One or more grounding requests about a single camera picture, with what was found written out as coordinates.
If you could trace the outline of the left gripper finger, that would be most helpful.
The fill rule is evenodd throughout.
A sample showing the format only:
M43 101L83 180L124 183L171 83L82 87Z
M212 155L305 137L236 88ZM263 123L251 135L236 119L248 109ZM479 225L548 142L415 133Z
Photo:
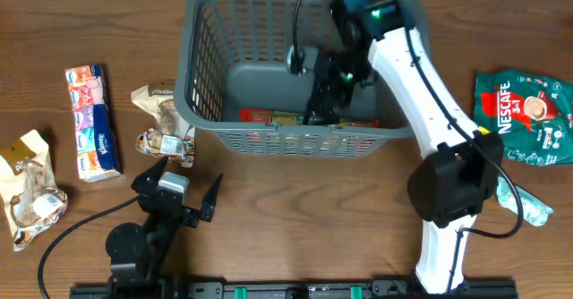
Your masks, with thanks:
M211 222L215 215L215 208L217 205L218 191L222 182L224 174L221 173L213 185L209 188L201 201L201 220Z
M136 176L131 184L135 192L154 192L167 166L168 157L164 156L155 165Z

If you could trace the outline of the orange red noodle packet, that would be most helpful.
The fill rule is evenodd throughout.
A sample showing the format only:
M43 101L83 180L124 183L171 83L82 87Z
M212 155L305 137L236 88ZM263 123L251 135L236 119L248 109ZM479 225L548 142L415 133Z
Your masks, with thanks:
M273 111L268 109L242 107L240 109L240 120L242 122L250 123L265 123L265 124L280 124L280 125L303 125L304 115L283 112L283 111ZM329 123L318 116L310 116L308 118L308 125L334 125L340 127L373 127L378 128L381 126L381 122L375 121L363 121L363 120L351 120L340 118L334 123Z

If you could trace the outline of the green Nescafe coffee bag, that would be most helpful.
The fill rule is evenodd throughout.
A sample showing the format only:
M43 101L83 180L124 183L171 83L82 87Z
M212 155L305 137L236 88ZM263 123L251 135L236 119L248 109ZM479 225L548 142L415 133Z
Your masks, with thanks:
M572 85L507 70L478 73L474 121L496 132L504 158L539 167L572 163Z

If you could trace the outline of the light teal small packet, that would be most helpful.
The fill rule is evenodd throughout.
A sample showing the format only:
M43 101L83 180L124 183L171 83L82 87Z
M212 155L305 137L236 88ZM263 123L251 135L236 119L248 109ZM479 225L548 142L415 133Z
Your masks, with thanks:
M549 217L553 214L553 209L519 186L517 186L517 192L522 202L524 220L532 226L545 226ZM516 199L510 190L509 184L501 176L498 177L496 196L502 208L509 209L517 214Z

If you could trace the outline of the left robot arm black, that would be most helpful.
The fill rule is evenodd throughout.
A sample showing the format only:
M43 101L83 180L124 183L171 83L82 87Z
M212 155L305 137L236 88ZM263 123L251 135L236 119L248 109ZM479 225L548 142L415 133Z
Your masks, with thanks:
M148 214L142 225L123 223L106 239L106 251L115 279L127 282L152 282L158 279L175 233L180 226L195 228L201 221L210 222L215 215L219 175L204 195L198 209L184 204L190 181L187 177L166 171L163 157L135 177L132 189L136 202Z

